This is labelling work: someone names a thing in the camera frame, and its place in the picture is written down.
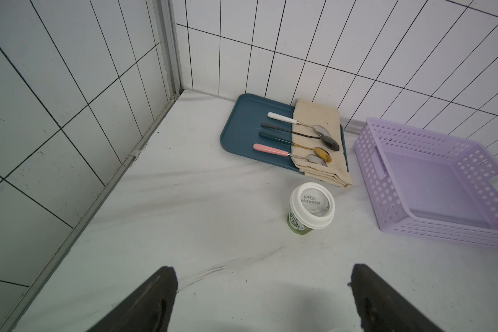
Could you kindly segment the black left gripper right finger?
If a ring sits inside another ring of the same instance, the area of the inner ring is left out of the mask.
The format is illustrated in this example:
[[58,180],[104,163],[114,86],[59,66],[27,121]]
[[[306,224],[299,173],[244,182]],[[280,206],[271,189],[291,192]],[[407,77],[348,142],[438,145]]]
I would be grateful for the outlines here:
[[366,264],[355,264],[349,287],[364,331],[441,329]]

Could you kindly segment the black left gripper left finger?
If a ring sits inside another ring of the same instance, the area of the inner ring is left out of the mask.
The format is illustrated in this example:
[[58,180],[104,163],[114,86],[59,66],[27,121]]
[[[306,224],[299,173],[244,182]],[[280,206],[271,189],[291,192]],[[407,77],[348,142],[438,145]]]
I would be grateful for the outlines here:
[[174,268],[163,266],[90,331],[167,331],[177,290]]

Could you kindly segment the green yogurt cup white lid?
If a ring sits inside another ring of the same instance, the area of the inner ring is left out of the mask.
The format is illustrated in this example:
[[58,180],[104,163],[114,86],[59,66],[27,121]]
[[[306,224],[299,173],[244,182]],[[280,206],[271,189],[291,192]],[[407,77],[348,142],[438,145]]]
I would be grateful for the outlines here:
[[336,202],[331,193],[318,183],[297,186],[290,195],[289,228],[298,235],[328,227],[336,214]]

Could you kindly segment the purple perforated plastic basket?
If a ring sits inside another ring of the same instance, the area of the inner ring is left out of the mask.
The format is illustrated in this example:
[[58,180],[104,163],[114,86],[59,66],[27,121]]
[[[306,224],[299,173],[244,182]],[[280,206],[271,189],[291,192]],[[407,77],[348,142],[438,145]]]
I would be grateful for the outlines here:
[[354,149],[383,232],[498,249],[498,160],[481,143],[368,118]]

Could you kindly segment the black spoon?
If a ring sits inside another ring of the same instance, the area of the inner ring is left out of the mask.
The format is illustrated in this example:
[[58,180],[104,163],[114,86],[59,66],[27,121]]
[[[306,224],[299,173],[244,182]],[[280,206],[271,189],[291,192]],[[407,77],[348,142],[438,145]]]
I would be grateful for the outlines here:
[[273,130],[278,130],[278,131],[284,131],[284,132],[287,132],[287,133],[290,133],[290,134],[295,134],[295,135],[298,135],[298,136],[303,136],[303,137],[306,137],[306,138],[312,138],[312,139],[319,139],[321,140],[329,149],[333,150],[333,151],[340,151],[341,148],[340,148],[340,145],[337,141],[335,141],[332,137],[329,137],[329,136],[312,136],[312,135],[308,135],[308,134],[302,134],[300,132],[297,132],[297,131],[292,131],[292,130],[288,130],[288,129],[285,129],[285,128],[282,128],[282,127],[278,127],[278,126],[275,126],[275,125],[271,125],[271,124],[261,124],[261,127],[263,128],[268,128],[268,129],[273,129]]

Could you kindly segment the dark teal plastic tray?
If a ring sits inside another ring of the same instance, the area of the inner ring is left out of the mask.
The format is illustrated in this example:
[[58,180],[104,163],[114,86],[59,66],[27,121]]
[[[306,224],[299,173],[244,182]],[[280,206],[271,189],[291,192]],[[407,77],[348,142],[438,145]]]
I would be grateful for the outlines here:
[[220,135],[222,148],[232,154],[298,172],[298,168],[289,157],[266,154],[253,149],[253,145],[257,143],[290,152],[291,146],[262,138],[260,136],[260,131],[265,131],[268,134],[291,141],[293,134],[263,128],[261,127],[261,124],[275,125],[293,131],[293,124],[271,119],[267,116],[267,113],[278,113],[282,116],[291,118],[294,109],[294,106],[263,98],[258,95],[240,95],[225,124],[224,130]]

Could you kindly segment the beige folded cloth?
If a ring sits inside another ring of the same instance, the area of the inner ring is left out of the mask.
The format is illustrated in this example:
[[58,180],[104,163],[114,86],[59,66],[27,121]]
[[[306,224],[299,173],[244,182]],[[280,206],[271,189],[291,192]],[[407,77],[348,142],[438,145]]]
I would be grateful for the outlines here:
[[[347,169],[344,157],[346,149],[341,139],[341,117],[339,110],[335,107],[326,107],[309,100],[298,99],[295,102],[293,118],[308,125],[312,124],[324,127],[331,134],[331,137],[339,143],[341,148],[340,151],[336,152],[329,149],[319,139],[306,138],[293,134],[292,141],[294,143],[312,148],[321,147],[328,151],[332,157],[332,162],[328,163],[327,167],[310,163],[307,160],[292,158],[295,166],[307,177],[315,178],[340,188],[351,186],[352,178]],[[293,125],[293,131],[312,136],[317,135],[313,129],[298,124]],[[312,150],[292,147],[292,154],[307,156],[312,153]]]

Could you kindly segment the pink handled spoon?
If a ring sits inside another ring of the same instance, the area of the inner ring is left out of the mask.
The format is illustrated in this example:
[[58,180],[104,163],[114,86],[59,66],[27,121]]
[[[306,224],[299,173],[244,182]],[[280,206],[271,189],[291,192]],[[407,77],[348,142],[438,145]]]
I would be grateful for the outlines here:
[[280,150],[277,148],[273,148],[273,147],[269,147],[269,146],[261,145],[261,144],[257,144],[257,143],[253,145],[253,149],[255,151],[264,152],[267,154],[273,154],[273,155],[277,155],[277,156],[287,156],[287,157],[291,157],[294,159],[303,159],[303,160],[307,160],[310,163],[315,163],[317,165],[321,165],[321,166],[325,166],[325,167],[327,167],[328,163],[329,163],[327,160],[323,159],[321,156],[318,156],[315,154],[309,154],[307,156],[300,156],[300,155],[292,154],[292,153],[284,151],[284,150]]

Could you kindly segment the green handled gold spoon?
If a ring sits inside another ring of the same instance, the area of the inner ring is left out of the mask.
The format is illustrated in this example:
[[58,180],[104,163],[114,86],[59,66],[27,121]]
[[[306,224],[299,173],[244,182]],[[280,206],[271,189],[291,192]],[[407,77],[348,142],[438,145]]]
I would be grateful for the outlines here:
[[326,151],[325,149],[321,148],[321,147],[314,147],[314,148],[312,148],[312,147],[306,147],[304,145],[300,145],[300,144],[294,143],[293,141],[286,140],[285,138],[280,138],[278,136],[275,136],[275,135],[272,135],[272,134],[268,134],[265,131],[260,131],[260,136],[262,138],[266,138],[266,139],[269,139],[269,140],[272,140],[272,141],[280,142],[280,143],[283,143],[283,144],[286,144],[286,145],[290,145],[290,146],[294,146],[294,147],[300,147],[302,149],[312,150],[325,163],[332,162],[332,157],[331,157],[330,153],[328,151]]

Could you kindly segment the white handled spoon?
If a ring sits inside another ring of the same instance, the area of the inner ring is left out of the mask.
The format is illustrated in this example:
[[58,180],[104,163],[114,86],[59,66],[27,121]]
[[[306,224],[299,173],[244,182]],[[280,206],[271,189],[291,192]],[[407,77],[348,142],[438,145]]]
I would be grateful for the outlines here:
[[300,122],[299,120],[296,120],[296,119],[293,119],[293,118],[288,118],[286,116],[282,116],[278,113],[273,113],[273,112],[268,112],[267,113],[267,116],[271,119],[274,119],[274,120],[279,120],[280,122],[283,122],[283,123],[290,123],[292,125],[301,125],[301,126],[304,126],[304,127],[309,127],[311,129],[313,129],[319,136],[328,136],[328,137],[331,137],[331,134],[322,126],[320,125],[311,125],[311,124],[306,124],[306,123],[302,123]]

